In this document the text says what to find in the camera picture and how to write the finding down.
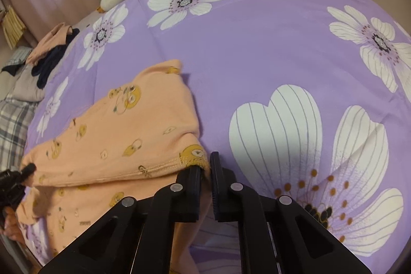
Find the person's left hand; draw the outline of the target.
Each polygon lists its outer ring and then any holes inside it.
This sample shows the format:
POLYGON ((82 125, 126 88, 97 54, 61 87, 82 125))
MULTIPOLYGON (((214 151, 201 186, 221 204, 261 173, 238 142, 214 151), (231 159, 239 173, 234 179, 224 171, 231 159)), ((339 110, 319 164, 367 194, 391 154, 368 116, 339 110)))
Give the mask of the person's left hand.
POLYGON ((25 240, 13 209, 11 207, 5 207, 3 210, 3 215, 5 220, 4 227, 1 228, 1 235, 24 245, 25 240))

